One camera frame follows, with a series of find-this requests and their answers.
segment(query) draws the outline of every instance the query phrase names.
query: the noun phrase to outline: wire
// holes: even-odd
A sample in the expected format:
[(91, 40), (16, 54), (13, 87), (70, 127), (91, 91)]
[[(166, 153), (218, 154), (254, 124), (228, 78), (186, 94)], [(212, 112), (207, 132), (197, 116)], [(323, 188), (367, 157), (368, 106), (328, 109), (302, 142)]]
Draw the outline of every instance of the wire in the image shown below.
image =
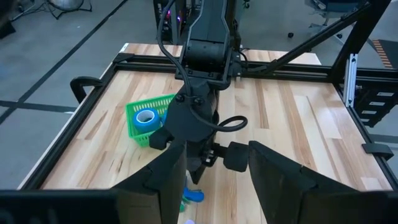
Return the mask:
[(245, 55), (242, 51), (239, 51), (239, 54), (241, 54), (241, 55), (243, 56), (244, 62), (245, 62), (245, 64), (246, 64), (246, 69), (248, 69), (248, 68), (249, 68), (249, 61), (248, 61), (248, 58), (246, 57), (246, 55)]
[[(163, 45), (162, 42), (162, 31), (163, 31), (163, 25), (164, 25), (164, 20), (166, 18), (167, 12), (170, 10), (171, 5), (175, 2), (175, 0), (169, 0), (169, 3), (165, 6), (163, 9), (163, 13), (160, 17), (159, 21), (159, 26), (157, 28), (157, 44), (159, 45), (160, 50), (162, 53), (176, 66), (177, 70), (181, 73), (182, 80), (184, 81), (185, 84), (185, 89), (187, 92), (187, 96), (192, 95), (192, 90), (191, 90), (191, 83), (188, 77), (187, 72), (185, 69), (182, 67), (181, 63), (171, 55), (166, 48)], [(205, 119), (203, 119), (193, 108), (192, 106), (189, 106), (190, 111), (194, 117), (196, 117), (197, 120), (200, 122), (204, 123), (205, 125), (209, 126), (210, 128), (214, 129), (215, 131), (221, 131), (221, 132), (233, 132), (233, 131), (238, 131), (242, 128), (244, 128), (248, 124), (248, 119), (244, 116), (233, 116), (231, 118), (226, 119), (225, 121), (221, 122), (220, 125), (213, 124)], [(225, 125), (233, 122), (233, 121), (242, 121), (241, 123), (235, 125), (235, 126), (227, 126)]]
[(181, 73), (182, 80), (184, 81), (185, 84), (185, 90), (187, 91), (187, 95), (191, 95), (191, 83), (189, 82), (189, 78), (187, 75), (187, 72), (185, 69), (182, 67), (181, 63), (171, 55), (166, 48), (163, 45), (162, 42), (162, 31), (163, 31), (163, 24), (164, 20), (166, 18), (167, 12), (170, 10), (170, 7), (174, 3), (175, 0), (170, 0), (169, 3), (167, 3), (166, 7), (164, 8), (162, 15), (160, 16), (160, 21), (159, 21), (159, 26), (157, 28), (157, 44), (159, 45), (160, 50), (162, 53), (177, 67), (177, 70)]
[(261, 65), (256, 68), (248, 68), (248, 71), (249, 72), (261, 72), (263, 70), (266, 70), (267, 68), (268, 68), (268, 65)]

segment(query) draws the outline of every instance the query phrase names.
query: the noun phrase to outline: wooden tabletop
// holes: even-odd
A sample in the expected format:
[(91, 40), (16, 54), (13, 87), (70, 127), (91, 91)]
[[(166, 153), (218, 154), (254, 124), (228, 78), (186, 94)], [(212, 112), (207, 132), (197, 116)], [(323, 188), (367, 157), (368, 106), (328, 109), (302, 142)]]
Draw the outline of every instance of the wooden tabletop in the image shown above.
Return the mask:
[[(168, 46), (174, 55), (181, 48)], [(126, 44), (123, 52), (162, 55), (156, 45)], [(249, 60), (269, 62), (285, 54), (248, 50)], [(293, 63), (319, 65), (315, 54)], [(43, 189), (107, 189), (132, 175), (162, 151), (140, 148), (129, 139), (124, 106), (133, 101), (176, 93), (182, 82), (164, 73), (119, 71), (48, 176)], [(220, 92), (220, 120), (244, 115), (248, 125), (217, 133), (216, 142), (247, 144), (257, 140), (332, 179), (359, 190), (391, 189), (372, 155), (365, 154), (359, 133), (329, 83), (243, 78)], [(222, 159), (207, 168), (200, 183), (205, 201), (180, 215), (197, 223), (265, 223), (252, 185), (244, 173), (224, 168)]]

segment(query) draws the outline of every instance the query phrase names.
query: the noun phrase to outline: tape roll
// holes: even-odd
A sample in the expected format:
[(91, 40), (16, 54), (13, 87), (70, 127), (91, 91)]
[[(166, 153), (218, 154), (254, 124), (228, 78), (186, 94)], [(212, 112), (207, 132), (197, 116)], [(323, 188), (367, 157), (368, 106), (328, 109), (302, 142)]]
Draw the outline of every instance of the tape roll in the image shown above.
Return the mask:
[(132, 123), (141, 134), (155, 131), (160, 127), (160, 117), (153, 108), (144, 108), (134, 114)]

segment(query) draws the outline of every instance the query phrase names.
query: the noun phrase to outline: green plastic basket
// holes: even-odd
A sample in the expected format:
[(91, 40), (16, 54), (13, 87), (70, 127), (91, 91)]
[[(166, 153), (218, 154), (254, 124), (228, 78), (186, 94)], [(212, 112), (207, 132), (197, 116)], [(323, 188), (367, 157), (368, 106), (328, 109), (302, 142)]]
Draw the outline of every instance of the green plastic basket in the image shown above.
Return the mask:
[(126, 105), (127, 128), (129, 130), (129, 136), (130, 138), (134, 139), (139, 146), (149, 146), (149, 136), (153, 133), (153, 131), (140, 134), (132, 123), (134, 114), (143, 108), (153, 108), (157, 110), (159, 116), (161, 117), (163, 116), (164, 111), (167, 110), (167, 107), (169, 106), (169, 103), (172, 101), (174, 96), (175, 94), (169, 94), (165, 96), (159, 96), (151, 99), (128, 103)]

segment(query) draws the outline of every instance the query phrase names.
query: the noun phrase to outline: gray floor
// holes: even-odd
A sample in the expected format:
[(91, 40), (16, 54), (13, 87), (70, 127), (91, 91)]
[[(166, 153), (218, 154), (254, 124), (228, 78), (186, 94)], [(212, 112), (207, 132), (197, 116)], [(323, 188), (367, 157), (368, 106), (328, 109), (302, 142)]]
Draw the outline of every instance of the gray floor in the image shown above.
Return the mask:
[[(40, 12), (13, 25), (17, 32), (0, 40), (0, 100), (18, 101), (73, 46), (88, 34), (122, 0), (95, 0), (93, 12), (73, 12), (56, 21)], [(307, 27), (323, 22), (303, 1), (252, 0), (243, 13), (241, 35), (245, 47), (291, 50), (308, 38)], [(394, 10), (381, 21), (372, 38), (398, 39)], [(344, 37), (350, 27), (343, 31)], [(77, 76), (99, 77), (125, 42), (155, 43), (152, 1), (129, 0), (78, 49), (37, 91), (28, 103), (77, 106), (69, 82)], [(287, 38), (294, 32), (293, 39)], [(331, 65), (341, 46), (327, 40), (313, 49), (324, 65)], [(382, 67), (377, 53), (365, 45), (359, 66)], [(6, 108), (0, 107), (0, 114)], [(13, 189), (56, 136), (70, 114), (18, 109), (0, 125), (0, 189)]]

